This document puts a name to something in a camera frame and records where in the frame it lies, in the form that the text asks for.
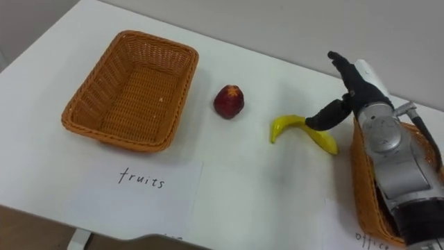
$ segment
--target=woven basket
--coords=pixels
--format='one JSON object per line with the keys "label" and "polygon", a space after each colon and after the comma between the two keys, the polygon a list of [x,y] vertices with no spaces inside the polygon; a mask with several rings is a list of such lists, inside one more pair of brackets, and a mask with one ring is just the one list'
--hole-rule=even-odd
{"label": "woven basket", "polygon": [[[421,132],[410,124],[402,124],[408,129],[412,136],[419,141],[419,144],[426,152],[426,161],[435,163],[434,151],[428,141],[422,136]],[[386,240],[387,242],[403,247],[404,241],[400,238],[398,230],[394,225],[393,218],[382,203],[381,197],[375,186],[375,177],[372,171],[371,159],[366,155],[364,149],[364,140],[357,121],[355,120],[355,131],[353,133],[353,142],[350,147],[353,187],[355,191],[355,203],[359,225],[362,230],[376,238]],[[441,171],[441,181],[444,180],[444,172]]]}
{"label": "woven basket", "polygon": [[191,47],[120,32],[67,104],[62,124],[125,149],[161,151],[173,140],[197,62]]}

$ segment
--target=robotic arm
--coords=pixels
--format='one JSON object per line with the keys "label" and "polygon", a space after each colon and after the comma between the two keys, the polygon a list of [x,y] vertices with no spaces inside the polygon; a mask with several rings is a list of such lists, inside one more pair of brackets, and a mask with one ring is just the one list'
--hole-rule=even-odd
{"label": "robotic arm", "polygon": [[[395,109],[366,61],[353,65],[336,52],[329,52],[328,57],[348,92],[342,100],[334,100],[314,117],[306,118],[306,125],[328,130],[353,112],[373,161],[377,186],[408,250],[444,250],[444,187],[438,175],[441,154],[416,107],[410,102]],[[425,160],[422,147],[402,127],[398,117],[404,114],[432,145],[436,166]]]}

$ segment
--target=toy banana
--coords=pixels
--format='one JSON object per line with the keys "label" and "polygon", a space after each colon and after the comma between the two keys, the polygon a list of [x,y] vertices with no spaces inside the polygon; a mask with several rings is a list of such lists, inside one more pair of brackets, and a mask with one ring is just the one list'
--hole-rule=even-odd
{"label": "toy banana", "polygon": [[315,131],[309,128],[307,125],[305,125],[305,117],[300,117],[297,115],[284,115],[273,120],[273,123],[271,124],[271,143],[275,143],[276,137],[280,135],[288,126],[301,128],[326,152],[332,155],[338,154],[338,145],[329,133],[326,131]]}

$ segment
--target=apple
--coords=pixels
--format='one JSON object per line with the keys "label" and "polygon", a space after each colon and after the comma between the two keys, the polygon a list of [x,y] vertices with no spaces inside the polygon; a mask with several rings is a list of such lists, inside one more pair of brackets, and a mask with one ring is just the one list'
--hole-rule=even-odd
{"label": "apple", "polygon": [[213,105],[222,118],[232,119],[244,107],[244,94],[236,85],[227,85],[216,95]]}

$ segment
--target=floor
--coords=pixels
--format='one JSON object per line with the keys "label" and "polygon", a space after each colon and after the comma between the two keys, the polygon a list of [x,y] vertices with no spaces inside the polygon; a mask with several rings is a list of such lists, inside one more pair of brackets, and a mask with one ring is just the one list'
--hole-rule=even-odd
{"label": "floor", "polygon": [[[32,215],[0,207],[1,250],[66,250],[74,229]],[[120,242],[93,235],[87,250],[196,250],[177,242],[141,239]]]}

